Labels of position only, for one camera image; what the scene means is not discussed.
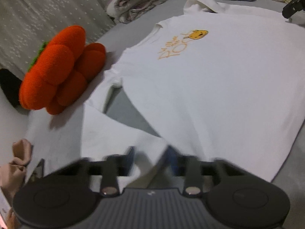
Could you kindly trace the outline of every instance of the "metal screw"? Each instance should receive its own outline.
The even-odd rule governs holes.
[[[189,195],[197,195],[201,192],[200,188],[198,187],[187,187],[185,189],[186,193],[188,193]]]
[[[104,195],[113,195],[116,194],[118,190],[115,187],[106,187],[102,189]]]

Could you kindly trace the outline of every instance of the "curtain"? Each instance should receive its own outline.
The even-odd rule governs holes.
[[[105,12],[110,0],[0,0],[0,64],[23,78],[45,41],[70,25],[97,41],[115,24]]]

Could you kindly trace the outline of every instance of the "yellow cartoon character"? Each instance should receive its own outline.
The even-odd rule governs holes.
[[[198,39],[203,38],[207,34],[208,34],[208,31],[206,31],[206,30],[194,30],[189,36],[184,37],[184,39],[190,38],[193,40],[198,40]]]

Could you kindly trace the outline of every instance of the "gray surface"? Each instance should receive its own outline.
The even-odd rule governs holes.
[[[107,49],[106,69],[120,57],[122,51],[135,45],[146,37],[155,23],[183,14],[183,6],[187,0],[168,0],[144,14],[130,24],[118,24],[107,32],[99,42]],[[254,2],[221,1],[229,4],[257,6],[282,11],[285,4],[272,0],[256,0]],[[102,81],[103,74],[90,84],[83,96],[66,109],[61,115],[51,117],[44,110],[31,112],[28,140],[34,145],[33,160],[29,173],[41,158],[46,160],[46,173],[50,173],[80,157],[80,136],[83,118],[82,103],[89,97],[93,89]],[[143,117],[132,106],[123,90],[117,90],[109,103],[106,114],[111,118],[129,126],[142,129],[156,135]],[[299,229],[305,225],[305,129],[301,129],[292,151],[274,183],[281,187],[290,197],[291,211],[284,226],[287,229]],[[166,171],[158,175],[152,187],[181,187],[182,179],[171,177]]]

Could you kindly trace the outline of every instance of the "stuffed toy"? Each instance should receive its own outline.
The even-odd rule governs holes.
[[[85,30],[70,26],[44,44],[19,90],[23,108],[60,114],[77,100],[105,63],[105,47],[85,46]]]

